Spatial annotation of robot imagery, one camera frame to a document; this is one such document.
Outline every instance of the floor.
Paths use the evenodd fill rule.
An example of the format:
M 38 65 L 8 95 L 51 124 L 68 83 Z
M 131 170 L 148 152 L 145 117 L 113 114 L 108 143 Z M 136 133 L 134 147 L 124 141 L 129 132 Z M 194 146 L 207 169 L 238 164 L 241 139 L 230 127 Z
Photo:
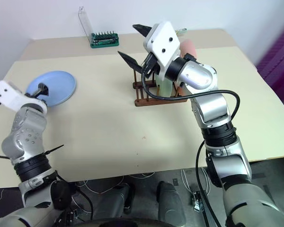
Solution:
M 276 205 L 284 211 L 284 158 L 253 163 L 251 168 L 253 173 L 253 183 L 264 189 L 267 194 L 272 197 Z M 198 191 L 195 179 L 195 169 L 186 169 L 185 172 L 191 189 Z M 200 172 L 200 176 L 201 181 L 205 183 L 202 172 Z M 163 180 L 173 183 L 173 179 L 177 179 L 178 181 L 178 186 L 175 186 L 175 188 L 180 194 L 180 198 L 185 209 L 187 219 L 186 226 L 203 227 L 203 217 L 201 213 L 193 211 L 191 196 L 182 183 L 180 170 L 157 172 L 152 177 L 146 179 L 135 179 L 130 176 L 125 176 L 125 183 L 135 184 L 136 195 L 133 201 L 131 214 L 124 215 L 124 217 L 157 219 L 158 204 L 156 202 L 156 190 L 158 182 Z M 89 188 L 100 192 L 114 186 L 121 180 L 122 177 L 115 177 L 88 181 L 87 184 Z M 81 189 L 92 199 L 93 205 L 96 208 L 101 195 L 90 192 L 86 187 L 81 187 Z M 224 226 L 226 216 L 224 213 L 221 189 L 211 185 L 211 192 L 208 197 L 218 220 L 221 225 Z M 81 196 L 75 195 L 74 199 L 79 205 L 83 206 L 85 210 L 89 210 L 89 205 Z M 0 200 L 0 217 L 12 212 L 13 208 L 18 209 L 21 207 L 22 203 L 19 191 L 17 189 L 5 189 L 2 199 Z M 81 219 L 89 219 L 89 214 L 84 213 L 80 209 L 78 209 L 78 212 L 80 213 Z

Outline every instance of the gray floor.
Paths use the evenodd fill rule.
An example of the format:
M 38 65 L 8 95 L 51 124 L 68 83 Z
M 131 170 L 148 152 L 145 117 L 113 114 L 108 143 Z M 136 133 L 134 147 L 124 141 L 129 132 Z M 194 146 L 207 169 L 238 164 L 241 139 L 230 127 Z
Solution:
M 275 201 L 277 206 L 284 211 L 284 158 L 267 160 L 251 165 L 253 172 L 253 182 L 264 189 L 269 196 Z M 187 179 L 190 182 L 191 189 L 198 191 L 197 182 L 195 178 L 195 169 L 186 169 Z M 203 183 L 204 177 L 202 172 L 200 173 Z M 175 186 L 176 190 L 180 194 L 185 215 L 187 218 L 187 227 L 203 227 L 204 221 L 200 213 L 193 211 L 191 196 L 189 192 L 183 186 L 180 170 L 157 172 L 152 177 L 147 179 L 134 179 L 126 176 L 124 182 L 134 183 L 136 186 L 136 196 L 133 202 L 133 210 L 130 215 L 124 215 L 124 217 L 136 217 L 136 218 L 151 218 L 157 219 L 158 216 L 158 204 L 156 202 L 156 190 L 158 182 L 167 181 L 173 183 L 173 179 L 178 180 L 178 186 Z M 108 178 L 101 180 L 93 180 L 88 182 L 88 186 L 93 190 L 103 191 L 114 184 L 118 183 L 122 178 Z M 94 194 L 82 187 L 83 191 L 92 199 L 94 208 L 97 208 L 97 203 L 101 198 L 101 195 Z M 89 209 L 88 204 L 80 196 L 76 196 L 75 199 L 84 206 L 86 210 Z M 209 200 L 211 206 L 220 221 L 221 225 L 225 225 L 225 212 L 222 202 L 222 191 L 219 188 L 211 186 L 211 192 L 209 194 Z M 89 215 L 82 213 L 80 215 L 82 219 L 88 220 Z

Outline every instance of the white wall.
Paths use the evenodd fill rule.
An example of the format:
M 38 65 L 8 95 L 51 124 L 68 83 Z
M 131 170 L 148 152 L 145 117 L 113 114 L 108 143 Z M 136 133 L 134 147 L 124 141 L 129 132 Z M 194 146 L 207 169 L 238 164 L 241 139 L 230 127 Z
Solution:
M 82 36 L 79 6 L 95 31 L 136 32 L 162 20 L 174 28 L 226 30 L 258 63 L 284 29 L 284 0 L 0 0 L 0 79 L 30 39 Z

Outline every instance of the beige tabletop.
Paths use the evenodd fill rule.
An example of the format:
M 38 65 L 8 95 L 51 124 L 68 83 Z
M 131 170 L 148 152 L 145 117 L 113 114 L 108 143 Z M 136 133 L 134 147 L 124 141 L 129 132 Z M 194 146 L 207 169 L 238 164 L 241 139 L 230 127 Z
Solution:
M 231 37 L 221 30 L 194 31 L 186 37 L 195 38 L 198 60 L 217 70 L 219 88 L 240 95 L 233 124 L 249 161 L 283 157 L 284 106 Z M 133 72 L 115 52 L 131 53 L 141 63 L 146 53 L 139 36 L 121 35 L 119 47 L 95 50 L 85 46 L 83 38 L 60 40 L 64 47 L 58 46 L 59 39 L 31 43 L 5 80 L 25 91 L 30 81 L 48 71 L 64 70 L 75 77 L 73 96 L 48 109 L 43 133 L 45 149 L 65 145 L 48 156 L 63 178 L 79 181 L 195 166 L 203 138 L 189 101 L 134 106 Z M 225 97 L 232 111 L 235 100 Z M 0 155 L 14 115 L 0 106 Z M 204 154 L 200 165 L 205 166 Z M 0 187 L 18 184 L 10 162 L 0 159 Z

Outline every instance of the blue plate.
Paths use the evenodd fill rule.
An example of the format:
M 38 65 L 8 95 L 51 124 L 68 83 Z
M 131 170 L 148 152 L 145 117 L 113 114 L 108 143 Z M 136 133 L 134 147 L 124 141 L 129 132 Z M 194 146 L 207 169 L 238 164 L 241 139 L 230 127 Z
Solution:
M 39 95 L 38 99 L 44 99 L 47 106 L 55 106 L 65 102 L 76 89 L 75 78 L 65 71 L 47 72 L 34 79 L 27 87 L 27 93 L 33 94 L 38 90 L 38 84 L 44 83 L 48 87 L 48 96 Z

